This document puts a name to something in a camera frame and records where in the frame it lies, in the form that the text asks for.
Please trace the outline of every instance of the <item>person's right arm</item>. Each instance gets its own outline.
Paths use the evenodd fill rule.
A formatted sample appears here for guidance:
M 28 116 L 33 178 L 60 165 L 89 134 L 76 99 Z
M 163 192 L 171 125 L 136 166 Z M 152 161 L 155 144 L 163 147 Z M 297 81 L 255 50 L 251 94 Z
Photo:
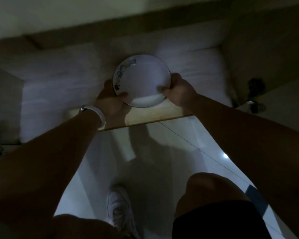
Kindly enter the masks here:
M 299 133 L 199 95 L 179 74 L 163 93 L 201 121 L 299 237 Z

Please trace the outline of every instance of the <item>hand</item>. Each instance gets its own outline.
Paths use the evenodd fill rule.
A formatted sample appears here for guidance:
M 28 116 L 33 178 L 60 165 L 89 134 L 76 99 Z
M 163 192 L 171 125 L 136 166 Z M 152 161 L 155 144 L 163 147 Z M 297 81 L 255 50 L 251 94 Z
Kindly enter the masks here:
M 93 105 L 99 108 L 105 117 L 112 116 L 121 109 L 127 96 L 127 92 L 122 92 L 116 96 L 112 87 L 112 81 L 107 80 L 104 83 L 103 90 L 100 92 Z
M 198 96 L 195 89 L 180 74 L 171 75 L 171 87 L 163 87 L 163 94 L 175 105 L 185 107 Z

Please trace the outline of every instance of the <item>person's left hand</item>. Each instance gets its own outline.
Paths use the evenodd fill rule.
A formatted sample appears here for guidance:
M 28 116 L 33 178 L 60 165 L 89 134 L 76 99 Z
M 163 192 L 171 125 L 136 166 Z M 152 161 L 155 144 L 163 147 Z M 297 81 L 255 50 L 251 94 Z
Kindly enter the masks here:
M 107 80 L 104 83 L 103 90 L 100 92 L 93 105 L 99 108 L 105 117 L 109 117 L 116 114 L 121 109 L 127 96 L 127 92 L 123 92 L 116 96 L 113 90 L 112 81 Z

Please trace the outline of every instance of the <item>bracelet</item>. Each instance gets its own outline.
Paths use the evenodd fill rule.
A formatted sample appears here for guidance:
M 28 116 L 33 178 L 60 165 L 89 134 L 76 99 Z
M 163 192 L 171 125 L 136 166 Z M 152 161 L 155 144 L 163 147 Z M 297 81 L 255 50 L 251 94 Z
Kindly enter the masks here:
M 100 119 L 101 119 L 101 123 L 102 123 L 101 127 L 103 127 L 105 125 L 105 116 L 104 116 L 103 112 L 99 108 L 97 108 L 95 106 L 82 106 L 81 109 L 79 110 L 79 113 L 82 113 L 82 112 L 84 112 L 86 110 L 95 111 L 98 114 L 98 116 L 100 117 Z

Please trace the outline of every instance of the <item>plate rim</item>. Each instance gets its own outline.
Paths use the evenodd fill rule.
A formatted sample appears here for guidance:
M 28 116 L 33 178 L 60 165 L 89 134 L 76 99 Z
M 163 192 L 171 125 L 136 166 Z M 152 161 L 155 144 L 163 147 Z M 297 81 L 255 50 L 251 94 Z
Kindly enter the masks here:
M 116 69 L 115 69 L 115 71 L 114 71 L 114 73 L 113 73 L 113 76 L 112 76 L 112 88 L 113 88 L 113 91 L 114 91 L 114 93 L 115 93 L 116 96 L 117 96 L 117 93 L 116 93 L 116 90 L 115 90 L 115 88 L 114 88 L 114 76 L 115 76 L 115 74 L 116 74 L 118 68 L 119 68 L 125 61 L 127 61 L 127 60 L 129 60 L 129 59 L 131 59 L 132 57 L 135 57 L 135 56 L 151 56 L 151 57 L 154 57 L 154 58 L 156 58 L 156 59 L 159 59 L 163 64 L 165 64 L 165 66 L 166 66 L 167 69 L 168 69 L 168 72 L 170 73 L 170 85 L 171 85 L 171 71 L 170 71 L 170 69 L 168 68 L 167 64 L 166 64 L 163 60 L 161 60 L 159 57 L 156 57 L 156 56 L 151 55 L 151 54 L 145 54 L 145 53 L 143 53 L 143 54 L 135 54 L 135 55 L 132 55 L 132 56 L 127 57 L 127 58 L 124 59 L 122 62 L 120 62 L 120 64 L 116 67 Z M 165 95 L 163 95 L 163 98 L 162 98 L 161 100 L 159 100 L 159 101 L 156 102 L 155 104 L 152 104 L 152 105 L 149 105 L 149 106 L 132 106 L 132 105 L 130 105 L 130 104 L 128 104 L 128 103 L 125 103 L 125 102 L 124 102 L 124 104 L 127 104 L 128 106 L 131 106 L 131 107 L 136 107 L 136 108 L 151 108 L 151 107 L 153 107 L 153 106 L 157 106 L 157 105 L 161 104 L 161 103 L 162 103 L 164 100 L 166 100 L 166 99 L 167 99 L 167 97 L 166 97 Z

